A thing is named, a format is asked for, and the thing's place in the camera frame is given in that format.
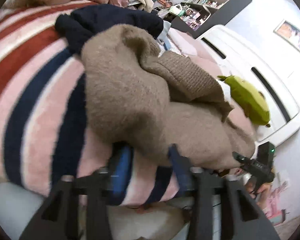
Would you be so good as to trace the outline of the person's right hand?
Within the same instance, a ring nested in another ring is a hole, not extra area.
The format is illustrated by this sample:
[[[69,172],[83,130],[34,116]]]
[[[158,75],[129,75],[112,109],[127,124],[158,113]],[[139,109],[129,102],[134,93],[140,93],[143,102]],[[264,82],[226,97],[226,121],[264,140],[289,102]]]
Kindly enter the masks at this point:
[[[262,211],[265,211],[267,208],[267,199],[270,196],[271,193],[271,184],[262,184],[260,188],[254,192],[255,182],[253,179],[249,179],[247,183],[245,184],[245,189],[249,192],[250,196],[252,198],[258,198],[258,201],[256,202],[259,208]]]

